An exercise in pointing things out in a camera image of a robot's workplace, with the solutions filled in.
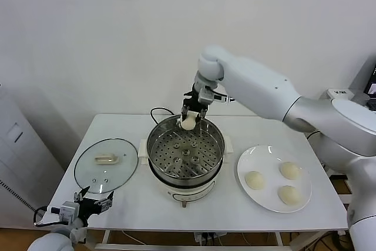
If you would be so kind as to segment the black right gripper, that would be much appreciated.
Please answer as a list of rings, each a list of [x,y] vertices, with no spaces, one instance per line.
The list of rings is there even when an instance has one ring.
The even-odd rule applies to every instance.
[[[199,122],[205,118],[206,113],[208,111],[208,104],[203,104],[199,102],[199,93],[200,91],[197,91],[193,85],[191,91],[184,94],[184,96],[188,96],[188,98],[184,98],[183,100],[181,114],[182,121],[184,121],[187,118],[188,111],[199,112],[196,115],[196,122]]]

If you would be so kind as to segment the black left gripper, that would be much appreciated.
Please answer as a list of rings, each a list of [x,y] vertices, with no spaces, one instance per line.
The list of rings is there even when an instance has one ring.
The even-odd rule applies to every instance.
[[[80,219],[89,219],[92,215],[99,215],[102,210],[108,210],[112,207],[114,191],[112,191],[106,198],[101,200],[84,198],[90,186],[87,186],[80,190],[80,192],[75,192],[73,196],[73,201],[79,203],[79,214]]]

